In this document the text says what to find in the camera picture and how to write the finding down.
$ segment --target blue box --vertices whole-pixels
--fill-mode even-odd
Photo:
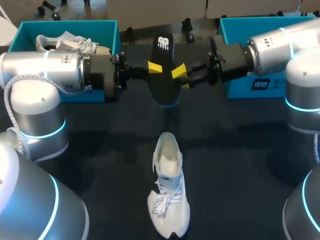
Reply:
[[[100,46],[112,50],[112,55],[121,51],[121,42],[116,20],[83,20],[83,21],[25,21],[22,22],[9,52],[25,52],[36,50],[36,38],[44,35],[57,38],[65,31],[91,39]],[[62,102],[104,102],[103,90],[95,90],[77,95],[61,94]]]
[[[250,37],[264,34],[313,17],[234,17],[221,18],[218,34],[227,44],[240,43],[247,46]],[[249,75],[229,82],[224,86],[229,99],[283,98],[285,96],[285,71],[264,76]]]

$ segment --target cable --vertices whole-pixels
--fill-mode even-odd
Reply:
[[[13,128],[12,130],[17,133],[17,140],[18,140],[18,151],[21,154],[25,154],[26,157],[28,159],[30,159],[30,151],[29,151],[29,147],[28,144],[26,142],[24,142],[23,137],[21,135],[21,131],[20,131],[20,127],[19,124],[16,120],[16,117],[14,115],[14,113],[12,112],[11,109],[11,105],[10,105],[10,100],[9,100],[9,93],[10,90],[12,88],[12,86],[14,85],[14,83],[18,82],[18,81],[23,81],[23,80],[38,80],[38,81],[43,81],[49,84],[52,84],[53,86],[56,87],[56,89],[64,94],[68,94],[68,95],[75,95],[75,94],[79,94],[82,93],[83,91],[75,91],[75,92],[68,92],[66,90],[64,90],[62,87],[60,87],[58,84],[56,84],[54,81],[45,78],[43,76],[40,75],[36,75],[36,74],[23,74],[23,75],[18,75],[13,77],[5,86],[4,88],[4,104],[5,104],[5,108],[6,111],[9,115],[9,118],[13,124]],[[85,87],[84,91],[90,90],[91,86],[87,86]]]
[[[2,8],[2,6],[0,5],[0,12],[2,13],[2,15],[4,16],[4,18],[12,24],[12,21],[10,20],[10,18],[8,17],[8,15],[6,14],[5,10]]]
[[[318,164],[320,162],[319,152],[318,152],[318,134],[314,135],[314,157],[315,161]]]

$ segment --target shoelace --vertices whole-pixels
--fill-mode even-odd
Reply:
[[[94,54],[99,43],[92,42],[90,38],[86,39],[83,36],[76,36],[75,41],[78,43],[77,48],[72,50],[80,50],[82,54]]]
[[[166,213],[166,210],[170,204],[181,203],[181,198],[182,198],[181,185],[182,184],[180,182],[178,187],[173,191],[169,191],[165,187],[161,186],[159,184],[159,180],[157,180],[155,184],[158,185],[160,194],[156,197],[152,205],[152,212],[162,217]]]

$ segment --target shoe insole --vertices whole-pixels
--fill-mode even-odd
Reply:
[[[172,70],[176,68],[173,61],[174,37],[171,33],[157,34],[153,38],[152,53],[149,62],[160,65],[161,73],[149,73],[146,83],[151,96],[161,106],[170,107],[178,100],[181,84],[173,79]]]
[[[163,144],[159,160],[160,171],[168,176],[175,176],[178,174],[179,161],[177,155],[177,148],[172,143]]]

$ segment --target white sneaker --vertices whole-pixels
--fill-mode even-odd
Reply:
[[[190,207],[182,163],[175,136],[162,133],[153,153],[152,170],[157,180],[148,197],[148,208],[153,225],[166,239],[175,235],[181,238],[189,226]]]
[[[35,40],[35,46],[38,52],[77,51],[84,55],[111,55],[109,48],[97,45],[98,43],[92,42],[90,38],[86,39],[82,36],[75,36],[67,31],[61,36],[53,38],[38,35]]]

